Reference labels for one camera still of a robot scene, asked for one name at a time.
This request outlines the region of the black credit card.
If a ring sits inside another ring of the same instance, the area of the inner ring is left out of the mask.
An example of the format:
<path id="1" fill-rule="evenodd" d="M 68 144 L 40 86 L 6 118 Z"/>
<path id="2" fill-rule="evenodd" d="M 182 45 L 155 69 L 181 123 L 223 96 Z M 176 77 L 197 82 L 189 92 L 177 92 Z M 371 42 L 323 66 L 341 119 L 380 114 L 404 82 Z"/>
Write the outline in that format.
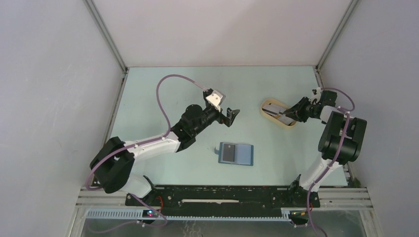
<path id="1" fill-rule="evenodd" d="M 235 162 L 236 145 L 230 143 L 222 143 L 220 149 L 220 162 L 221 163 L 234 163 Z"/>

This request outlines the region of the blue card holder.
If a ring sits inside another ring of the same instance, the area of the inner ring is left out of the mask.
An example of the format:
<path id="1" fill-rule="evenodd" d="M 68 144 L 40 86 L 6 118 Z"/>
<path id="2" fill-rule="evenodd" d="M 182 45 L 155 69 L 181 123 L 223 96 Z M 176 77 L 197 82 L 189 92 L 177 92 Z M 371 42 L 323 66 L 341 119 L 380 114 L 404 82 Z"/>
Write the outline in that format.
<path id="1" fill-rule="evenodd" d="M 214 148 L 214 153 L 218 156 L 219 163 L 221 163 L 220 162 L 220 149 L 221 149 L 222 143 L 224 142 L 221 142 L 218 147 Z M 236 143 L 233 143 L 233 144 L 236 145 L 235 162 L 223 163 L 223 164 L 253 166 L 254 146 L 250 144 L 236 144 Z"/>

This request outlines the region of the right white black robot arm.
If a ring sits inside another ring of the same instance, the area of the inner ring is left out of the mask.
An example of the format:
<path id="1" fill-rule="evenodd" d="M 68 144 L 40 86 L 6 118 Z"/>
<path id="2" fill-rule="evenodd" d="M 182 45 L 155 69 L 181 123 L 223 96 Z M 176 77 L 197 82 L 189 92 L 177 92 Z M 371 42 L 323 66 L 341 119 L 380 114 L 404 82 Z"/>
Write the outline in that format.
<path id="1" fill-rule="evenodd" d="M 310 98 L 303 97 L 284 111 L 294 121 L 307 122 L 313 118 L 325 125 L 318 144 L 319 157 L 289 186 L 287 199 L 293 206 L 305 203 L 333 171 L 354 162 L 360 155 L 368 122 L 351 116 L 355 109 L 352 99 L 350 109 L 336 105 L 339 93 L 347 96 L 337 88 L 318 87 Z"/>

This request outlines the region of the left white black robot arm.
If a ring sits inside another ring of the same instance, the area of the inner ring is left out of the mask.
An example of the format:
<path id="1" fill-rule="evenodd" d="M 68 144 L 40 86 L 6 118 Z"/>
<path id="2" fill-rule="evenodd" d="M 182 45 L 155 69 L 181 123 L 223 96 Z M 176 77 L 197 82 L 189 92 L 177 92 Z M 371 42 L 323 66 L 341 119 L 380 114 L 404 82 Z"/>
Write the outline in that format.
<path id="1" fill-rule="evenodd" d="M 223 94 L 209 89 L 203 92 L 205 108 L 189 105 L 180 120 L 168 132 L 143 140 L 122 141 L 110 138 L 94 157 L 89 167 L 107 194 L 124 191 L 135 195 L 143 205 L 152 205 L 156 199 L 154 185 L 140 175 L 136 165 L 143 160 L 163 154 L 178 153 L 189 148 L 199 133 L 217 122 L 230 127 L 240 110 L 228 108 L 222 113 Z"/>

